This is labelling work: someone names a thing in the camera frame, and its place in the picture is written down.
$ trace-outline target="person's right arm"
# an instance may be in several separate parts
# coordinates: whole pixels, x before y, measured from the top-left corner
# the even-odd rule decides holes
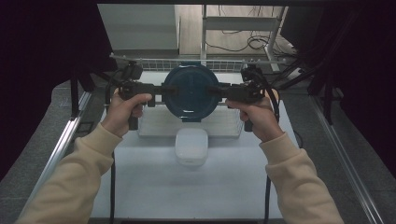
[[[297,148],[276,122],[268,98],[256,105],[226,101],[250,119],[254,134],[267,157],[265,169],[276,188],[278,206],[287,223],[344,223],[326,185],[318,178],[314,163]]]

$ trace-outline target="person's right hand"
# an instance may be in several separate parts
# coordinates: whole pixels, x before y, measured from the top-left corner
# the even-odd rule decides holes
[[[240,110],[240,118],[242,121],[251,120],[253,123],[253,133],[263,142],[268,142],[278,138],[283,134],[277,124],[270,99],[262,98],[253,105],[226,100],[227,106]]]

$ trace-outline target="person's left hand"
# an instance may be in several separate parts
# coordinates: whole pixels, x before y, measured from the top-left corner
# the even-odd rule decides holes
[[[151,94],[137,94],[127,101],[123,101],[115,91],[111,98],[111,104],[105,119],[101,122],[102,126],[118,137],[123,137],[129,130],[128,118],[132,115],[140,118],[143,115],[142,103],[151,100]]]

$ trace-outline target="wooden floor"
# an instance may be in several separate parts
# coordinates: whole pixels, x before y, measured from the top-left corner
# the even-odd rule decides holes
[[[180,47],[181,55],[200,54],[202,41],[202,6],[183,5],[177,6],[180,17]],[[281,7],[247,7],[247,6],[207,6],[207,16],[233,16],[233,17],[275,17]],[[231,31],[207,31],[206,43],[225,49],[240,51],[228,51],[225,49],[207,46],[207,54],[265,54],[263,49],[252,49],[247,47],[251,35],[268,36],[269,32],[243,31],[237,34],[227,34]],[[288,42],[280,35],[276,39],[277,44],[283,51],[290,51]],[[254,42],[252,46],[257,48],[262,43]]]

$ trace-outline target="beige sweater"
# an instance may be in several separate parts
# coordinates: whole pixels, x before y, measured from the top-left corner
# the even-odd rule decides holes
[[[75,151],[61,160],[16,223],[87,223],[101,175],[110,168],[111,153],[120,141],[100,124],[78,138]],[[343,223],[305,150],[296,148],[286,134],[260,147],[288,223]]]

